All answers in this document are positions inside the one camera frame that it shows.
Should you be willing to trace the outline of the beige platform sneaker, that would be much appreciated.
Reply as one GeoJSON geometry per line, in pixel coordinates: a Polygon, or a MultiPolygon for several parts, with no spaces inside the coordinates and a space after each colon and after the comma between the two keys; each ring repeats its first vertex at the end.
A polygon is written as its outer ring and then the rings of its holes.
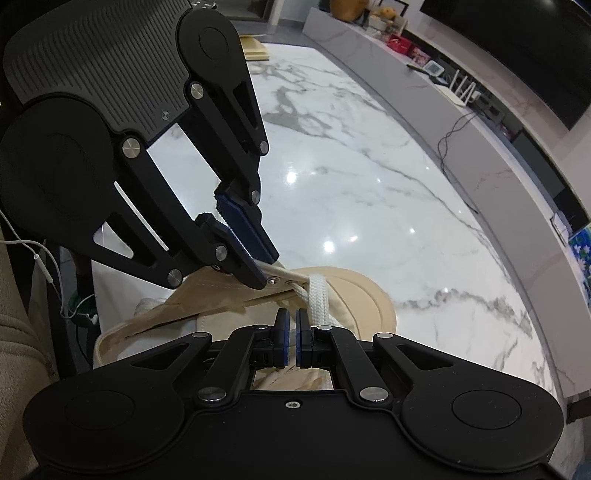
{"type": "MultiPolygon", "coordinates": [[[[311,267],[325,275],[331,287],[331,312],[361,340],[397,329],[390,296],[370,278],[335,267],[311,267]]],[[[276,312],[308,309],[294,295],[255,290],[229,274],[202,268],[189,275],[166,300],[143,299],[134,315],[102,333],[95,343],[95,366],[103,366],[191,333],[207,332],[225,340],[238,328],[273,325],[276,312]]]]}

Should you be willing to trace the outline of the white shoelace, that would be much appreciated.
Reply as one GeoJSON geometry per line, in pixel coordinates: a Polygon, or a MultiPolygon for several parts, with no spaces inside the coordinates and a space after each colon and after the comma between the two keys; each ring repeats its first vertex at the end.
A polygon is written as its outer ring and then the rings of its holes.
{"type": "Polygon", "coordinates": [[[342,326],[332,315],[331,287],[320,270],[290,270],[280,263],[267,264],[259,260],[256,265],[266,276],[266,291],[294,295],[308,309],[312,326],[342,326]]]}

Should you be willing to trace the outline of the grey marble TV cabinet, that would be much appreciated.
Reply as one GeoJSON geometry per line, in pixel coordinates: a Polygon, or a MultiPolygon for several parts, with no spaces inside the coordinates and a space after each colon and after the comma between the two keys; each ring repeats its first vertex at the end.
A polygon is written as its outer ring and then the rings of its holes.
{"type": "MultiPolygon", "coordinates": [[[[304,34],[376,90],[431,147],[466,109],[362,29],[311,8],[304,34]]],[[[590,310],[582,274],[532,178],[479,118],[452,135],[445,159],[515,271],[541,325],[565,397],[590,388],[590,310]]]]}

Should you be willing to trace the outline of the white wifi router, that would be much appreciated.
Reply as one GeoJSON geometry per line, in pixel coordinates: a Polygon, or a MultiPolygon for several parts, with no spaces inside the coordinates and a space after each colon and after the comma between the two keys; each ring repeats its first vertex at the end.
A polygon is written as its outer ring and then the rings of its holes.
{"type": "Polygon", "coordinates": [[[466,107],[473,102],[473,95],[476,91],[476,81],[467,74],[457,70],[448,87],[442,89],[442,93],[456,106],[466,107]]]}

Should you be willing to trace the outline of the flower painting canvas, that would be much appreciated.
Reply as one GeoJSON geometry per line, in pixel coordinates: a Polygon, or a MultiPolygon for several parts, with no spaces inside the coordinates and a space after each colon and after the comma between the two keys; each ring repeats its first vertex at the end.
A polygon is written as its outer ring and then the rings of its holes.
{"type": "Polygon", "coordinates": [[[590,298],[591,226],[586,225],[569,239],[569,246],[583,275],[583,288],[590,298]]]}

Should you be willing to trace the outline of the black wall television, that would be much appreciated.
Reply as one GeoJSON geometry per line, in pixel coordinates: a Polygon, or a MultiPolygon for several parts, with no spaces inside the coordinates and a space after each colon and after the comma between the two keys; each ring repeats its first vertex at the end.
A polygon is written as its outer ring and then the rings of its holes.
{"type": "Polygon", "coordinates": [[[590,4],[425,1],[420,11],[512,71],[571,129],[590,107],[590,4]]]}

